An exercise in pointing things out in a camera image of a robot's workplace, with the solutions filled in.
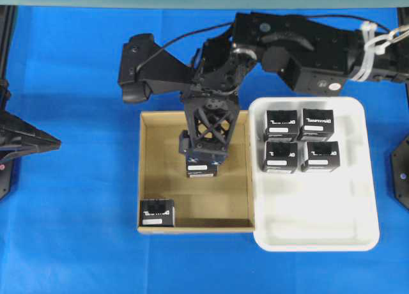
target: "white tray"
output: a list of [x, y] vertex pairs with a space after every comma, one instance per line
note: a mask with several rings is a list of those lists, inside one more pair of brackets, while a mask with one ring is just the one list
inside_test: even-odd
[[[262, 171], [266, 110], [334, 110], [341, 166], [332, 173]], [[254, 239], [266, 251], [367, 251], [379, 240], [364, 108], [348, 97], [260, 98], [249, 107]], [[303, 142], [298, 142], [301, 157]]]

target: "blue surface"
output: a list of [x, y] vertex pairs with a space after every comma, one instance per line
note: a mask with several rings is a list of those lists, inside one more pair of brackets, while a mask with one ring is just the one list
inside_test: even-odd
[[[288, 12], [323, 11], [278, 11]], [[331, 12], [397, 24], [393, 9]], [[0, 202], [0, 293], [409, 292], [409, 211], [393, 199], [389, 162], [409, 132], [401, 84], [348, 82], [343, 91], [366, 109], [381, 233], [372, 251], [273, 253], [262, 251], [252, 234], [146, 236], [135, 230], [138, 114], [182, 105], [176, 93], [123, 104], [116, 84], [121, 46], [143, 32], [164, 43], [234, 14], [20, 8], [8, 109], [63, 145], [24, 157], [12, 193]], [[360, 24], [322, 21], [345, 29]], [[219, 32], [169, 50], [187, 62]], [[292, 95], [258, 67], [244, 81], [240, 103], [247, 109], [258, 97]]]

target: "black box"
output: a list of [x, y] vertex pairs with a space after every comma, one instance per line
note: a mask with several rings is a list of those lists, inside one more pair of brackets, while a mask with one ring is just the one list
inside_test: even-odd
[[218, 165], [211, 162], [195, 161], [186, 158], [186, 175], [188, 178], [216, 177]]
[[331, 172], [341, 165], [338, 142], [306, 142], [301, 171]]
[[174, 201], [172, 199], [141, 200], [140, 224], [149, 227], [174, 227]]
[[297, 143], [266, 142], [264, 171], [292, 174], [297, 169]]
[[334, 134], [333, 110], [302, 109], [299, 141], [324, 142]]
[[293, 142], [298, 135], [297, 111], [266, 111], [265, 141]]

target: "black mounting plate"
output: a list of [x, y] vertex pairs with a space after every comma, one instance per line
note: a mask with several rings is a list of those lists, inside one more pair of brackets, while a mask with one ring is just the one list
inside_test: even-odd
[[0, 199], [5, 197], [5, 195], [7, 195], [10, 191], [13, 164], [14, 160], [2, 164], [4, 166], [4, 169], [0, 170]]
[[409, 135], [392, 153], [395, 198], [409, 209]]

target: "open cardboard box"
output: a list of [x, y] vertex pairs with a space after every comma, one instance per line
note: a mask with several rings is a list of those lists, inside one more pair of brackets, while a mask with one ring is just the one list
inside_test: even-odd
[[[187, 178], [179, 135], [184, 112], [142, 112], [139, 140], [138, 231], [141, 233], [239, 233], [254, 231], [249, 121], [240, 111], [229, 157], [216, 177]], [[140, 226], [142, 199], [174, 200], [175, 227]]]

